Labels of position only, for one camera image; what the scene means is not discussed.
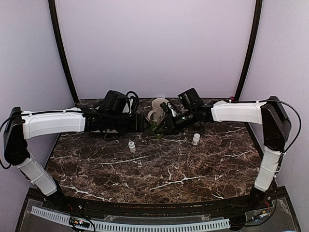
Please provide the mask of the green weekly pill organizer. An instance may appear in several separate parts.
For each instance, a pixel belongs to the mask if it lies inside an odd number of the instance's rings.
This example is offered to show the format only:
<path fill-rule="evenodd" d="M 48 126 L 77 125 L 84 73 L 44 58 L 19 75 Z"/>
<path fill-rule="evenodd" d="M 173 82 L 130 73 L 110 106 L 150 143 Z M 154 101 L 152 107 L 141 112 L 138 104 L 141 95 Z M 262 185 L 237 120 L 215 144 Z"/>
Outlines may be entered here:
<path fill-rule="evenodd" d="M 144 132 L 146 136 L 154 137 L 156 139 L 161 139 L 163 136 L 163 130 L 159 128 L 158 124 L 154 121 L 148 122 L 148 127 Z"/>

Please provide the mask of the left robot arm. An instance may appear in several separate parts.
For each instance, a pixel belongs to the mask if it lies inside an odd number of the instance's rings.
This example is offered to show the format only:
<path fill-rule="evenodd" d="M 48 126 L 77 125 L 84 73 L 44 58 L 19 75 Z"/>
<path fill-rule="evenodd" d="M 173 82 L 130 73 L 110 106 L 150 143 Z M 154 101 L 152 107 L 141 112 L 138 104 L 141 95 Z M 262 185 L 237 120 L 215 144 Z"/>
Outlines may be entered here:
<path fill-rule="evenodd" d="M 5 161 L 16 166 L 45 196 L 50 196 L 49 203 L 56 210 L 63 211 L 68 207 L 68 199 L 60 194 L 56 181 L 29 152 L 27 140 L 65 132 L 143 132 L 150 123 L 144 114 L 137 112 L 138 106 L 135 92 L 123 94 L 110 90 L 103 100 L 82 108 L 31 112 L 15 107 L 1 125 Z"/>

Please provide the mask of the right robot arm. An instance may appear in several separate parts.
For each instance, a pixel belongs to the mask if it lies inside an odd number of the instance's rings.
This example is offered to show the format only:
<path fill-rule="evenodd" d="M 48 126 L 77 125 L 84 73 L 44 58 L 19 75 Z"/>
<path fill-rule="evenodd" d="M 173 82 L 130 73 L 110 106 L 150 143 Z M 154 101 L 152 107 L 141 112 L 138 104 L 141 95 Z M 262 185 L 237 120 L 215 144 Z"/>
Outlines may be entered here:
<path fill-rule="evenodd" d="M 285 145 L 291 130 L 291 121 L 276 96 L 260 101 L 222 100 L 205 104 L 194 88 L 178 95 L 186 112 L 173 116 L 166 104 L 161 108 L 166 117 L 155 128 L 156 134 L 174 134 L 195 123 L 245 122 L 263 126 L 264 152 L 254 188 L 269 189 L 285 154 Z"/>

